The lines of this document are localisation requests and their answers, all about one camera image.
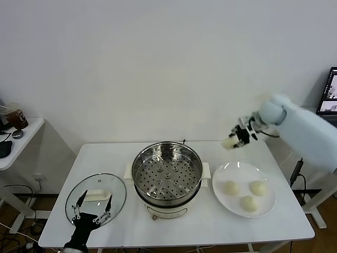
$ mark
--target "laptop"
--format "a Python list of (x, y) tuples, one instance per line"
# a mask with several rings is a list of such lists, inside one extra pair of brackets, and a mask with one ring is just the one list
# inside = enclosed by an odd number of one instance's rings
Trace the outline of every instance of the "laptop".
[(332, 67), (316, 114), (337, 127), (337, 67)]

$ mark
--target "computer mouse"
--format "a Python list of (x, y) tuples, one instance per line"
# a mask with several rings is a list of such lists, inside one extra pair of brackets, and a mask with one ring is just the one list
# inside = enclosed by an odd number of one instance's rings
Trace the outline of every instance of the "computer mouse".
[(13, 139), (20, 139), (23, 136), (23, 131), (22, 130), (15, 130), (12, 133)]

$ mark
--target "laptop screen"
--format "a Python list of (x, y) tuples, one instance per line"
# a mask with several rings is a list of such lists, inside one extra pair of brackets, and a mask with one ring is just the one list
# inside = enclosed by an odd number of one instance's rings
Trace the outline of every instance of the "laptop screen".
[(337, 115), (337, 67), (330, 69), (317, 114)]

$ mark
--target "black cable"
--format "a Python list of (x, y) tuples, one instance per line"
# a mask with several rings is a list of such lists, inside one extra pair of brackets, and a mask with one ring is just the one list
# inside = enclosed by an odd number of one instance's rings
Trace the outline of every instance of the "black cable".
[(5, 138), (5, 140), (2, 140), (2, 141), (0, 141), (0, 142), (6, 141), (6, 140), (11, 136), (11, 134), (12, 134), (12, 133), (6, 133), (6, 132), (2, 132), (2, 133), (8, 134), (8, 135), (7, 135), (7, 137)]
[(263, 133), (269, 137), (272, 137), (272, 138), (279, 138), (280, 136), (279, 135), (272, 135), (272, 134), (269, 134), (269, 133), (266, 133), (266, 132), (263, 132), (263, 131), (260, 131), (259, 133)]
[(250, 119), (248, 120), (248, 126), (250, 127), (250, 130), (253, 129), (253, 127), (252, 127), (252, 120), (254, 120), (254, 118), (250, 118)]
[[(27, 187), (27, 188), (30, 189), (30, 191), (31, 191), (31, 197), (30, 197), (29, 203), (28, 203), (28, 206), (29, 206), (29, 205), (31, 204), (31, 201), (32, 201), (32, 198), (33, 198), (33, 195), (34, 195), (33, 189), (32, 189), (31, 187), (29, 187), (29, 186), (24, 185), (24, 184), (8, 184), (8, 185), (6, 185), (6, 186), (4, 186), (4, 187), (12, 187), (12, 186), (21, 186), (21, 187)], [(17, 214), (17, 215), (14, 217), (14, 219), (11, 221), (9, 227), (11, 227), (11, 226), (13, 225), (14, 221), (16, 220), (16, 218), (17, 218), (18, 216), (19, 216), (19, 214)], [(3, 240), (1, 240), (1, 249), (0, 249), (1, 253), (3, 252), (3, 249), (4, 249), (8, 244), (10, 244), (12, 241), (17, 241), (16, 239), (14, 239), (15, 236), (17, 235), (17, 233), (16, 233), (12, 238), (5, 238), (6, 235), (7, 235), (7, 233), (8, 233), (8, 231), (9, 231), (9, 229), (7, 228), (7, 229), (5, 230), (5, 233), (0, 233), (1, 235), (3, 235)], [(9, 242), (6, 243), (5, 245), (4, 245), (4, 239), (6, 239), (6, 240), (9, 241)]]
[(31, 187), (25, 185), (25, 184), (8, 184), (8, 185), (6, 185), (4, 187), (11, 187), (11, 186), (22, 186), (22, 187), (27, 187), (27, 188), (30, 189), (30, 191), (31, 191), (31, 199), (29, 200), (29, 203), (28, 203), (28, 206), (29, 206), (31, 204), (31, 201), (32, 201), (32, 198), (33, 198), (33, 195), (34, 195), (33, 189)]
[(297, 177), (299, 176), (301, 169), (303, 167), (303, 158), (301, 158), (301, 160), (297, 161), (295, 169), (293, 170), (293, 173), (290, 176), (290, 187), (293, 186), (293, 184), (295, 183)]
[(25, 236), (25, 241), (26, 243), (30, 243), (31, 241), (28, 241), (28, 238)]
[(23, 232), (25, 232), (27, 230), (30, 230), (32, 226), (36, 225), (36, 223), (35, 223), (35, 221), (36, 221), (36, 211), (35, 210), (33, 210), (33, 211), (34, 211), (34, 221), (33, 221), (33, 223), (30, 226), (26, 227), (26, 228), (20, 229), (18, 232), (23, 233)]
[(39, 190), (35, 193), (35, 194), (37, 194), (38, 192), (40, 192), (41, 191), (41, 181), (38, 181), (38, 186), (39, 186)]
[(300, 174), (300, 173), (299, 173), (299, 176), (303, 177), (303, 180), (304, 180), (304, 194), (303, 194), (303, 197), (302, 197), (302, 200), (301, 200), (301, 203), (300, 203), (300, 205), (302, 206), (304, 204), (304, 197), (305, 197), (305, 192), (306, 192), (306, 179), (305, 179), (305, 176)]
[(291, 253), (292, 250), (293, 250), (293, 241), (290, 242), (290, 251), (289, 251), (289, 253)]
[(23, 253), (23, 249), (26, 248), (26, 245), (22, 245), (22, 247), (19, 247), (19, 248), (15, 248), (15, 249), (12, 249), (11, 251), (7, 251), (7, 253), (11, 253), (11, 252), (14, 252), (16, 251), (17, 253)]
[(34, 221), (33, 224), (29, 228), (31, 235), (40, 236), (42, 234), (42, 231), (45, 225), (46, 225), (46, 220), (39, 219), (39, 220)]

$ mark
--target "glass lid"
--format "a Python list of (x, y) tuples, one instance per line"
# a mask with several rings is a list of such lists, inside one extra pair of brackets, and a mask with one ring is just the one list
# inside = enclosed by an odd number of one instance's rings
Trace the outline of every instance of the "glass lid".
[(124, 206), (126, 187), (119, 177), (108, 173), (92, 175), (76, 185), (67, 198), (65, 213), (71, 224), (75, 216), (74, 206), (85, 191), (87, 193), (79, 212), (91, 213), (98, 217), (104, 214), (111, 197), (109, 215), (101, 222), (101, 226), (113, 220)]

